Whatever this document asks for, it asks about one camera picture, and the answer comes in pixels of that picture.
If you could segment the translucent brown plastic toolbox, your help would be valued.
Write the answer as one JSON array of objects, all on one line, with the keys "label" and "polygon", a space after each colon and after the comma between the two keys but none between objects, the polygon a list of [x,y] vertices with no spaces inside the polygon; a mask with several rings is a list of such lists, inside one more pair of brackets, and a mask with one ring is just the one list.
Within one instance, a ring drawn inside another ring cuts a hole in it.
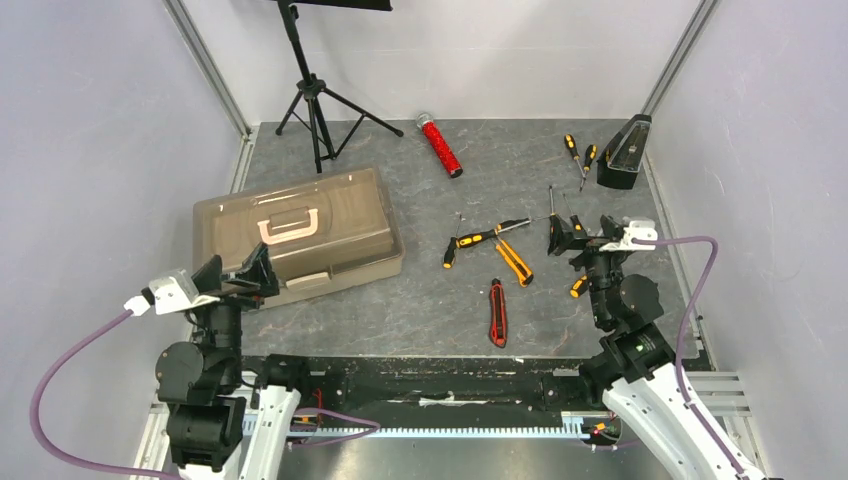
[{"label": "translucent brown plastic toolbox", "polygon": [[405,248],[389,190],[375,166],[321,174],[196,203],[193,266],[219,255],[226,272],[267,244],[280,292],[267,308],[401,272]]}]

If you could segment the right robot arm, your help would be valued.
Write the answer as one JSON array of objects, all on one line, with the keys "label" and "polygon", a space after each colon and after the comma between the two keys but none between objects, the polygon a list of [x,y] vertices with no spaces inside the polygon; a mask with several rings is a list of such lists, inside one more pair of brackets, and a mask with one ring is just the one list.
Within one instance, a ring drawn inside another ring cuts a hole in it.
[{"label": "right robot arm", "polygon": [[650,219],[603,215],[598,234],[566,244],[577,254],[569,263],[585,275],[593,322],[604,333],[600,353],[578,369],[578,396],[621,418],[674,479],[764,479],[700,399],[656,326],[664,313],[658,285],[623,272],[632,254],[673,243],[659,238]]}]

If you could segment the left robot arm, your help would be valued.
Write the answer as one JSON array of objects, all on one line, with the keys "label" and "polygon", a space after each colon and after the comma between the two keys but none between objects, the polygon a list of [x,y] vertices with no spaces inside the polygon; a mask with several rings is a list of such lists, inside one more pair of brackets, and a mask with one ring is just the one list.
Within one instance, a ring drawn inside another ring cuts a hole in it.
[{"label": "left robot arm", "polygon": [[214,255],[194,274],[171,271],[144,296],[159,315],[181,313],[195,327],[189,341],[158,357],[158,399],[168,407],[170,455],[182,479],[275,479],[297,408],[314,393],[305,359],[265,357],[250,395],[243,380],[242,314],[277,295],[279,281],[267,244],[227,272]]}]

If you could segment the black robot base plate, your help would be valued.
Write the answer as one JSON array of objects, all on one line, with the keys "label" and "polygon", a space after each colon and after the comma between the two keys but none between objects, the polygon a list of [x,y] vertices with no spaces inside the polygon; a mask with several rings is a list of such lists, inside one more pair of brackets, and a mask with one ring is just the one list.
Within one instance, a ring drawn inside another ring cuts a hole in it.
[{"label": "black robot base plate", "polygon": [[564,411],[599,411],[577,359],[307,358],[309,405],[389,428],[553,427]]}]

